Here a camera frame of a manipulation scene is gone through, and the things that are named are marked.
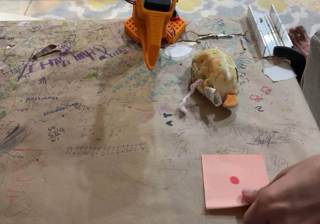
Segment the person's bare hand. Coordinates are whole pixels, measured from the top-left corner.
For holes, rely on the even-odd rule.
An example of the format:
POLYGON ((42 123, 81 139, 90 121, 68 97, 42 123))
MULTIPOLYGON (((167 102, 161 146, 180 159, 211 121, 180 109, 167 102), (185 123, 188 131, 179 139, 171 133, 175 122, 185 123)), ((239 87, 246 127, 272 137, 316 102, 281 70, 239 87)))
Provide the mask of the person's bare hand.
POLYGON ((243 189, 250 204, 245 224, 318 224, 320 222, 320 155, 279 172, 266 186, 243 189))

